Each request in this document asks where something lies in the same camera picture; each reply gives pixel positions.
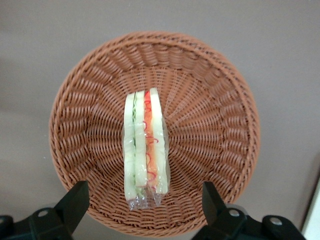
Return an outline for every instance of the gray wall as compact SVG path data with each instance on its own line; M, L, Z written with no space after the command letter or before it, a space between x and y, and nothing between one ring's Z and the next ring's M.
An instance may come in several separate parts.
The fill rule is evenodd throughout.
M145 30L192 35L244 75L261 151L237 204L299 227L320 166L318 0L0 1L0 213L20 220L65 194L48 144L59 86L90 50ZM89 216L74 236L127 239Z

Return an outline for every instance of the plastic-wrapped sandwich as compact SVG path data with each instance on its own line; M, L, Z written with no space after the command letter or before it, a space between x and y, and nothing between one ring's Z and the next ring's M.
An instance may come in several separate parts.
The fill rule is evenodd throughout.
M156 88L126 97L123 126L124 195L130 210L161 203L169 191L168 131Z

